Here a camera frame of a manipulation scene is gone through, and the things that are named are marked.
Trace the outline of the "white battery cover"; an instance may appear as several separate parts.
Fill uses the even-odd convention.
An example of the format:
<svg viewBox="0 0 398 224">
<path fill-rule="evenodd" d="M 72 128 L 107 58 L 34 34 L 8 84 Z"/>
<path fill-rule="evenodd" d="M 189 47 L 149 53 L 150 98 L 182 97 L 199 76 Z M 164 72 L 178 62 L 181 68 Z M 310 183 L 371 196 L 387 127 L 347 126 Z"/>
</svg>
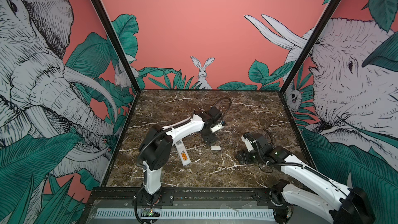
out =
<svg viewBox="0 0 398 224">
<path fill-rule="evenodd" d="M 221 151 L 221 147 L 220 146 L 211 146 L 210 150 L 211 151 Z"/>
</svg>

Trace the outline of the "white remote control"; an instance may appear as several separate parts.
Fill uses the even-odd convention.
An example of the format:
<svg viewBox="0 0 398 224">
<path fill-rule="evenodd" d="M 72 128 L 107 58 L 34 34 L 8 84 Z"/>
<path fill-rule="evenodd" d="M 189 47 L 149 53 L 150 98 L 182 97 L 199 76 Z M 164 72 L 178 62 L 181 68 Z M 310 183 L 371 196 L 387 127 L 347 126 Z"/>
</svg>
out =
<svg viewBox="0 0 398 224">
<path fill-rule="evenodd" d="M 182 140 L 177 141 L 175 143 L 175 146 L 176 146 L 177 152 L 179 154 L 179 157 L 181 159 L 182 165 L 183 166 L 189 165 L 191 163 L 191 160 L 187 153 L 187 150 L 186 150 L 186 147 L 185 147 L 183 141 Z"/>
</svg>

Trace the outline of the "orange battery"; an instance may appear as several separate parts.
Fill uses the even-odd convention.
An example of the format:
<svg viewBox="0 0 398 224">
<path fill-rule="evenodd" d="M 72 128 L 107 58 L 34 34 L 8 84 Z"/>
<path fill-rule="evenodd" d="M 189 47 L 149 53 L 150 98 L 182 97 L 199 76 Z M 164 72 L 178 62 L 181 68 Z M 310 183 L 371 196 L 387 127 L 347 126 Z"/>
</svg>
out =
<svg viewBox="0 0 398 224">
<path fill-rule="evenodd" d="M 182 158 L 183 161 L 187 161 L 188 160 L 188 157 L 187 157 L 187 155 L 186 155 L 186 153 L 184 151 L 181 152 L 181 158 Z"/>
</svg>

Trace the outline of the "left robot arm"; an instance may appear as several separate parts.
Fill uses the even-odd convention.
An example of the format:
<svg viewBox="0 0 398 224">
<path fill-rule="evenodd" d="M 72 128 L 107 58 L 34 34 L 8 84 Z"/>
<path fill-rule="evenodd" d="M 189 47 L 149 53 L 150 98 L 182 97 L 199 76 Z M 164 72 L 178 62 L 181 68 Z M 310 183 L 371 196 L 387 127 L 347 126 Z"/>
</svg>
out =
<svg viewBox="0 0 398 224">
<path fill-rule="evenodd" d="M 137 165 L 144 172 L 141 193 L 143 201 L 151 206 L 161 200 L 162 168 L 168 162 L 173 146 L 176 147 L 182 164 L 186 166 L 191 160 L 182 139 L 200 133 L 204 142 L 211 145 L 218 139 L 215 133 L 225 125 L 223 113 L 215 106 L 211 106 L 208 111 L 194 111 L 191 117 L 168 126 L 153 125 L 141 143 L 137 157 Z"/>
</svg>

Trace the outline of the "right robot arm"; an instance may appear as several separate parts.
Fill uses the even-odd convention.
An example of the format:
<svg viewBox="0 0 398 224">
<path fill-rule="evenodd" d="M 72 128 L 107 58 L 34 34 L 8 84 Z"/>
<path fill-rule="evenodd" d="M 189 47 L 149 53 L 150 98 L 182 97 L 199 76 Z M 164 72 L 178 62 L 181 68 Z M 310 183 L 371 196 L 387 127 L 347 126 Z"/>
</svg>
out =
<svg viewBox="0 0 398 224">
<path fill-rule="evenodd" d="M 309 188 L 300 189 L 280 180 L 268 195 L 275 206 L 284 204 L 300 206 L 331 224 L 373 224 L 376 216 L 367 193 L 358 187 L 350 188 L 330 179 L 302 162 L 282 146 L 274 146 L 260 134 L 244 133 L 241 140 L 246 151 L 241 159 L 258 162 L 285 173 Z"/>
</svg>

